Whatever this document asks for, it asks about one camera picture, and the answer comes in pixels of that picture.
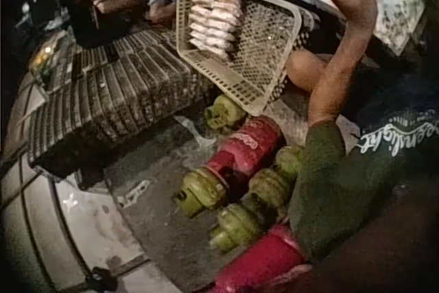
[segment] beige plastic basket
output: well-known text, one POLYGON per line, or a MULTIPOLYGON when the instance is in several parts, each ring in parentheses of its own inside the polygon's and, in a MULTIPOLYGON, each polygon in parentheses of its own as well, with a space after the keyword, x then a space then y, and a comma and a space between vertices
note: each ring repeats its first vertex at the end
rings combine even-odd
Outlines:
POLYGON ((305 44, 312 15, 283 0, 242 0, 244 19, 235 33, 236 51, 230 62, 224 62, 189 43, 191 6, 191 0, 178 0, 178 53, 245 111, 260 115, 280 95, 288 55, 305 44), (307 29, 301 30, 302 22, 307 29))

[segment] green sleeve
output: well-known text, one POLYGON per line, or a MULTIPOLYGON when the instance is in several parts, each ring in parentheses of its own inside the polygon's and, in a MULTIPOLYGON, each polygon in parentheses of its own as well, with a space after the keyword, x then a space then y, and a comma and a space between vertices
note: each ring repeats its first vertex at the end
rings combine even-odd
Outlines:
POLYGON ((342 134, 333 121, 317 123, 309 129, 304 163, 289 206, 289 220, 303 252, 310 259, 325 243, 328 210, 339 202, 336 194, 330 194, 331 178, 345 156, 342 134))

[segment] plastic basket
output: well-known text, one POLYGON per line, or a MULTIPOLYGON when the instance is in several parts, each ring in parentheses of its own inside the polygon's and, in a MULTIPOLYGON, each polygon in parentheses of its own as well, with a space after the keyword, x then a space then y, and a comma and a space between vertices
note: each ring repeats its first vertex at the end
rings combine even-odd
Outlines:
POLYGON ((178 0, 178 53, 245 111, 260 115, 281 94, 288 55, 305 44, 312 15, 283 0, 242 0, 244 19, 236 33, 236 52, 224 62, 189 43, 192 5, 191 0, 178 0))

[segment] red gas cylinder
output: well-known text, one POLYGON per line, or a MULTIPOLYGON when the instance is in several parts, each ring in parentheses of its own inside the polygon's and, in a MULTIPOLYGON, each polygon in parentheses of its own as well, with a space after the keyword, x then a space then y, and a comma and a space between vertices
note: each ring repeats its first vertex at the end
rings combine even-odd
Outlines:
POLYGON ((239 199, 248 190, 248 180, 271 162, 284 142, 272 119, 253 117, 219 146, 210 161, 185 176, 174 200, 192 217, 204 208, 239 199))
POLYGON ((274 226, 269 233, 225 266, 211 293, 235 293, 255 288, 305 263, 298 244, 287 226, 274 226))

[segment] pink gas cylinder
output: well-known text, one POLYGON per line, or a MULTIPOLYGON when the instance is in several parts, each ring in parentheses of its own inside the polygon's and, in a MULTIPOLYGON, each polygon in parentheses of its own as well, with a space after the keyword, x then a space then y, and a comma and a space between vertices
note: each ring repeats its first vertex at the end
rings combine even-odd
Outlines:
POLYGON ((210 161, 185 176, 174 200, 193 217, 239 199, 248 190, 252 175, 268 165, 284 143, 281 129, 272 119, 253 117, 221 143, 210 161))
POLYGON ((290 229, 278 224, 221 270, 211 293, 236 293, 244 287, 256 288, 305 261, 290 229))

